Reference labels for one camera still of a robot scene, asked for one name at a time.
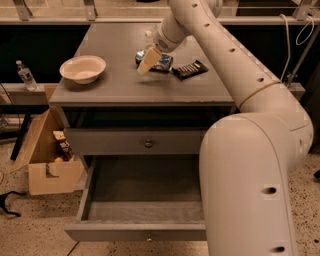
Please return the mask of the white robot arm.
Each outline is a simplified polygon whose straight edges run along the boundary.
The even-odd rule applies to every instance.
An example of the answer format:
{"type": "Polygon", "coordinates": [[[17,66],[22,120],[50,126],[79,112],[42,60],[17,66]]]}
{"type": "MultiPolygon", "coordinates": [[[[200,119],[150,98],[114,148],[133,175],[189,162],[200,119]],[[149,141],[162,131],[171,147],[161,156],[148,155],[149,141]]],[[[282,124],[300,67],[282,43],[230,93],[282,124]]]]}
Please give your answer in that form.
{"type": "Polygon", "coordinates": [[[231,35],[211,0],[169,0],[139,66],[193,36],[238,107],[203,137],[199,178],[210,256],[298,256],[288,173],[307,155],[312,121],[289,89],[231,35]]]}

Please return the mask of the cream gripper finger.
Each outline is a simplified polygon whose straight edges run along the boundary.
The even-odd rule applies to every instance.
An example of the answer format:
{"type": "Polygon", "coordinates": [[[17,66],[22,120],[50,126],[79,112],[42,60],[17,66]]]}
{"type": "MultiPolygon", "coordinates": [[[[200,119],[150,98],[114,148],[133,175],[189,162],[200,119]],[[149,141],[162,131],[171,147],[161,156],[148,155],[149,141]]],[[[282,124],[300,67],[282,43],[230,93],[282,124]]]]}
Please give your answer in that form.
{"type": "Polygon", "coordinates": [[[138,73],[147,73],[161,59],[161,57],[162,52],[157,47],[150,47],[138,66],[138,73]]]}

